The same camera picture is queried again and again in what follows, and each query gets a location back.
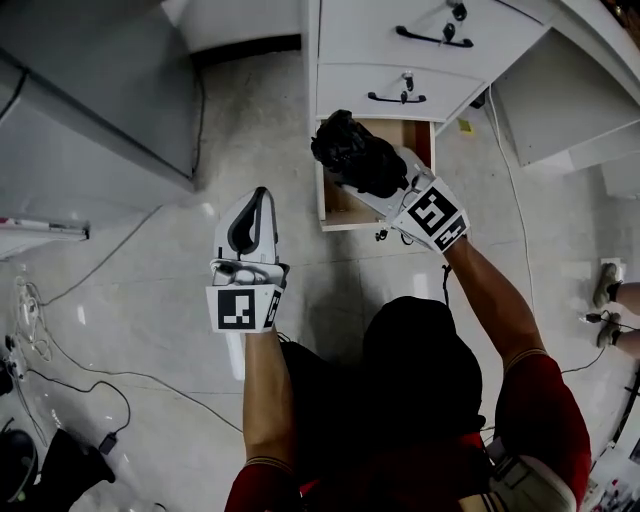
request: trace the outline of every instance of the black drawer handle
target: black drawer handle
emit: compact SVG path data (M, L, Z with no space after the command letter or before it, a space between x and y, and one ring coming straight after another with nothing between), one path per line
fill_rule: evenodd
M455 46L456 48L473 48L473 41L471 39L463 39L462 41L443 41L442 39L436 39L435 37L421 36L409 32L407 27L398 25L396 27L396 34L402 37L408 37L409 39L420 39L420 41L429 41L430 43L446 44L448 46Z
M370 92L369 94L367 94L367 98L374 101L388 101L389 103L402 103L403 105L405 103L424 103L425 101L427 101L427 97L424 96L423 94L420 94L418 98L415 100L410 100L406 91L402 92L399 100L392 100L391 98L378 98L378 95L375 92Z

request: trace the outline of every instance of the person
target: person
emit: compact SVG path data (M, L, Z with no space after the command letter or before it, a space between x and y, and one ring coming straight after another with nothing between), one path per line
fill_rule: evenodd
M618 279L620 272L615 263L602 265L602 272L595 292L593 304L602 309L610 302L622 304L634 315L640 315L640 283L624 283ZM598 334L598 347L613 345L631 357L640 359L640 331L622 332L619 313L611 313Z
M494 445L513 457L490 461L482 374L449 308L401 297L373 318L355 372L275 330L246 336L247 462L226 512L577 510L589 434L529 306L466 238L444 256L502 358Z

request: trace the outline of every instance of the black cable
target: black cable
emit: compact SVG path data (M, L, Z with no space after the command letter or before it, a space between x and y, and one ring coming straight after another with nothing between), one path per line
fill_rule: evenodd
M289 336L280 331L278 331L278 339L284 343L295 343Z
M447 290L447 279L449 279L449 274L451 273L451 265L442 265L442 269L444 270L444 278L442 279L442 290L444 291L444 302L449 307L449 290Z
M78 368L80 368L81 370L84 370L85 372L89 372L89 373L99 373L101 375L109 375L111 377L118 377L118 376L123 376L123 375L133 375L135 377L144 377L145 379L149 379L152 380L154 382L157 382L158 384L160 384L161 386L173 391L174 393L176 393L177 395L180 395L182 398L185 398L187 400L189 400L190 402L193 402L196 405L199 405L200 407L202 407L203 409L206 409L207 411L209 411L211 414L213 414L216 418L218 418L220 421L222 421L223 423L226 423L228 426L230 426L233 430L239 432L240 434L242 434L242 429L236 427L233 423L231 423L229 420L227 420L224 416L222 416L220 413L214 411L211 407L209 407L206 404L203 404L202 402L199 402L198 400L196 400L195 398L190 397L187 393L180 391L178 388L174 388L172 385L167 384L166 382L164 382L163 380L159 379L158 377L154 377L153 375L149 375L146 373L140 373L140 372L131 372L131 371L124 371L124 372L110 372L107 370L94 370L93 368L88 368L82 364L80 364L78 361L76 361L73 357L71 357L61 346L60 344L56 341L56 339L53 337L53 334L51 334L51 331L48 329L48 327L43 323L42 318L38 318L38 321L40 322L40 325L42 326L42 328L44 329L44 332L47 333L47 336L49 337L49 339L51 340L51 343L54 344L54 346L60 351L60 353L66 357L69 361L71 361L73 364L75 364Z
M594 364L596 364L598 362L598 359L600 359L602 357L602 354L604 354L604 351L606 350L606 348L607 348L606 346L602 347L602 350L598 354L598 357L596 357L588 365L581 366L580 368L572 368L571 370L564 370L564 371L560 372L560 374L564 375L565 373L579 372L580 370L586 370L587 368L591 368Z
M43 378L44 380L47 380L49 382L53 382L54 384L59 384L61 386L64 386L65 388L69 388L69 389L73 389L74 391L77 391L78 393L85 393L85 394L89 394L91 393L94 389L96 389L100 384L103 384L105 386L110 387L111 389L113 389L116 393L118 393L125 401L125 403L127 404L127 422L120 427L118 430L114 431L114 435L118 434L119 432L123 431L125 428L127 428L129 426L129 424L131 423L131 405L129 404L129 400L127 400L127 397L124 395L124 393L122 391L120 391L117 387L115 387L113 384L111 384L110 382L107 382L105 380L99 380L97 381L93 386L91 386L89 389L80 389L77 388L75 386L72 386L71 384L67 384L66 382L62 382L61 380L58 379L52 379L50 377L47 377L46 375L41 374L39 371L37 370L32 370L32 369L28 369L27 373L35 373L36 375L40 376L41 378Z
M207 101L207 93L204 87L204 78L202 78L202 73L200 70L196 69L196 81L198 82L198 86L200 87L200 124L198 126L198 138L196 139L196 156L194 158L193 167L191 171L193 174L198 170L198 166L200 165L200 154L202 152L202 132L204 131L204 113L205 113L205 105Z
M621 324L619 322L612 322L611 320L609 320L609 318L604 318L603 317L603 315L605 313L607 315L609 315L609 317L611 317L611 311L608 311L608 310L605 309L601 313L589 313L589 314L586 315L585 319L586 319L587 322L592 323L592 324L595 324L595 323L598 323L598 322L605 322L607 324L617 325L618 327L624 327L625 329L630 329L632 331L640 330L640 329L637 329L636 327L631 327L630 325ZM564 370L564 371L562 371L560 373L561 374L565 374L565 373L579 372L581 370L586 370L587 368L591 368L602 357L602 354L604 354L604 351L605 351L606 348L607 348L606 345L604 347L602 347L602 350L598 354L598 357L596 357L588 365L581 366L579 368L572 368L571 370Z
M68 288L67 290L65 290L64 292L62 292L59 295L56 295L53 299L49 299L47 302L40 302L38 305L41 307L46 307L46 306L50 306L51 304L53 304L55 301L57 301L58 299L61 299L62 297L68 295L69 293L71 293L73 290L75 290L78 286L80 286L82 283L84 283L87 279L89 279L93 274L95 274L107 261L109 261L109 259L111 258L111 256L113 256L116 252L118 252L118 250L120 250L120 248L127 243L127 241L137 233L137 231L160 209L162 208L162 205L157 206L156 208L154 208L151 212L149 212L147 215L145 215L144 219L142 219L138 225L133 228L133 230L131 230L129 232L129 234L127 236L124 237L124 239L115 246L115 248L109 253L107 254L107 256L100 262L98 263L86 276L84 276L82 279L80 279L80 281L78 281L76 284L74 284L73 286L71 286L70 288ZM35 285L33 283L27 283L30 286L35 287Z
M9 101L7 101L2 111L0 111L0 122L2 122L4 116L6 116L9 110L11 110L11 107L13 107L15 102L18 101L20 93L22 92L22 88L24 87L24 83L27 81L27 76L29 76L29 73L27 71L23 71L22 76L20 77L20 81L13 91L11 98L9 99Z
M402 243L404 245L413 245L413 240L411 240L411 243L407 242L404 238L404 233L400 233L400 240L402 240Z
M9 421L7 421L4 424L4 427L2 427L2 430L0 430L0 435L4 434L7 431L7 429L9 428L9 425L11 425L14 422L14 420L15 418L11 418Z

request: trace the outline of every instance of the drawer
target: drawer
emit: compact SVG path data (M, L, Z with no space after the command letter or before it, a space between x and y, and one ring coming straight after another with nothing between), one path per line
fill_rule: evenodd
M357 119L371 133L394 146L405 146L435 173L435 130L433 124L425 121L394 119ZM384 218L376 211L347 194L329 178L316 161L316 193L318 196L318 216L323 231L348 231L362 228L382 228Z
M457 22L445 0L323 0L321 64L395 64L416 66L493 82L545 33L542 24L497 0L466 0L467 17ZM458 48L396 33L440 40L453 23Z
M413 76L413 91L402 104L401 94L407 90L403 74L407 72ZM342 108L354 117L444 122L481 86L475 78L428 69L327 64L318 66L316 112L326 118Z

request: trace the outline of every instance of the yellow sticker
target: yellow sticker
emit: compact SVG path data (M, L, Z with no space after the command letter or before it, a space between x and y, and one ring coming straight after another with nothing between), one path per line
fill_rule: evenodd
M458 126L460 127L460 131L466 135L475 134L473 125L466 119L458 119Z

